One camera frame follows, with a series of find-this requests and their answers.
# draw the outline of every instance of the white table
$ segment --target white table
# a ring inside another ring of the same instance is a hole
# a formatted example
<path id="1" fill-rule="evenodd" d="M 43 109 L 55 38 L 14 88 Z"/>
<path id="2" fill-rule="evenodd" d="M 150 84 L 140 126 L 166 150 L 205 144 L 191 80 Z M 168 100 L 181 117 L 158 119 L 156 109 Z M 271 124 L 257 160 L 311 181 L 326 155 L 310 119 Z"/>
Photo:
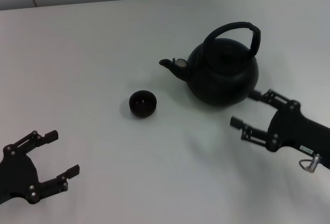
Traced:
<path id="1" fill-rule="evenodd" d="M 245 100 L 217 109 L 161 67 L 215 28 L 261 29 L 257 89 L 302 103 L 330 126 L 329 0 L 129 0 L 0 12 L 0 147 L 32 130 L 60 139 L 33 150 L 40 181 L 71 166 L 69 190 L 0 205 L 1 223 L 328 223 L 330 171 L 292 148 L 240 140 L 232 115 L 266 130 L 275 113 Z M 252 34 L 224 34 L 246 45 Z M 128 98 L 152 91 L 137 120 Z"/>

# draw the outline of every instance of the label sticker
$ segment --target label sticker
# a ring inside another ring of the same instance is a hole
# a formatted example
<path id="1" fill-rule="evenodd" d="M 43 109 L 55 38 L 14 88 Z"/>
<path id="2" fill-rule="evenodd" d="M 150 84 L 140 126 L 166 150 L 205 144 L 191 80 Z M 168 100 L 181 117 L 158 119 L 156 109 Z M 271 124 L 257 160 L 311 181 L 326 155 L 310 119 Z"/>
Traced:
<path id="1" fill-rule="evenodd" d="M 299 149 L 300 150 L 303 150 L 303 151 L 305 151 L 305 152 L 307 152 L 309 154 L 313 154 L 313 152 L 314 152 L 312 149 L 309 149 L 307 147 L 304 147 L 303 145 L 301 145 Z"/>

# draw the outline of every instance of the black cup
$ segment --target black cup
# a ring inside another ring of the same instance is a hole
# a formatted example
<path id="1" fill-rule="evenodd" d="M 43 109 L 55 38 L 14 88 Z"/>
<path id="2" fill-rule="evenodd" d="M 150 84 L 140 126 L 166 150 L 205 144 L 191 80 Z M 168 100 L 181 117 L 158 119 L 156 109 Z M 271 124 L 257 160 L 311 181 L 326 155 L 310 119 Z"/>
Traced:
<path id="1" fill-rule="evenodd" d="M 137 91 L 129 98 L 132 113 L 141 118 L 150 116 L 156 109 L 157 99 L 149 91 Z"/>

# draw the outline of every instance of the robotic arm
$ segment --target robotic arm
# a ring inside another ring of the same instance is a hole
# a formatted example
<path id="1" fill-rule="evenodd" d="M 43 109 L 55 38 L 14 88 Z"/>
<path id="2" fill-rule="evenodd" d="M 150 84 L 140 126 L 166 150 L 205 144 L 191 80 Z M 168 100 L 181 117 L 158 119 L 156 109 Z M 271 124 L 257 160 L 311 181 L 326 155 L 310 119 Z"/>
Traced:
<path id="1" fill-rule="evenodd" d="M 311 173 L 315 171 L 318 163 L 330 168 L 330 129 L 305 118 L 300 112 L 299 102 L 289 100 L 272 90 L 265 94 L 253 91 L 249 98 L 269 104 L 278 111 L 267 132 L 232 117 L 230 125 L 242 130 L 242 140 L 266 147 L 271 152 L 276 152 L 284 146 L 293 147 L 312 157 L 299 161 L 299 165 Z M 310 164 L 304 167 L 302 162 Z"/>
<path id="2" fill-rule="evenodd" d="M 30 204 L 35 204 L 41 199 L 68 190 L 67 179 L 79 174 L 78 165 L 55 179 L 40 183 L 34 164 L 26 155 L 34 148 L 57 139 L 56 130 L 44 137 L 33 131 L 18 142 L 4 147 L 4 158 L 0 163 L 0 204 L 14 197 L 24 198 Z"/>

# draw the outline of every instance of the teapot handle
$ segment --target teapot handle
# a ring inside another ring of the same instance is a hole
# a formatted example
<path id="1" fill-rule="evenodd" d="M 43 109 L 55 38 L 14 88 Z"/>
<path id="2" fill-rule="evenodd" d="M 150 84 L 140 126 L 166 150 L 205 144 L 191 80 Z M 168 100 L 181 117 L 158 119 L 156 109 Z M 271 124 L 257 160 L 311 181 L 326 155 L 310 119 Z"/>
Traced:
<path id="1" fill-rule="evenodd" d="M 226 24 L 226 25 L 221 26 L 221 27 L 215 29 L 214 31 L 212 31 L 205 38 L 205 40 L 203 42 L 203 45 L 202 45 L 200 53 L 199 53 L 200 58 L 204 58 L 204 53 L 205 53 L 206 49 L 213 43 L 215 38 L 217 38 L 222 33 L 225 33 L 226 31 L 229 31 L 232 29 L 240 29 L 240 28 L 248 28 L 248 29 L 252 30 L 253 38 L 252 38 L 252 43 L 251 43 L 251 47 L 249 50 L 249 54 L 251 56 L 255 56 L 258 53 L 260 41 L 261 41 L 260 29 L 248 22 L 236 22 L 236 23 Z"/>

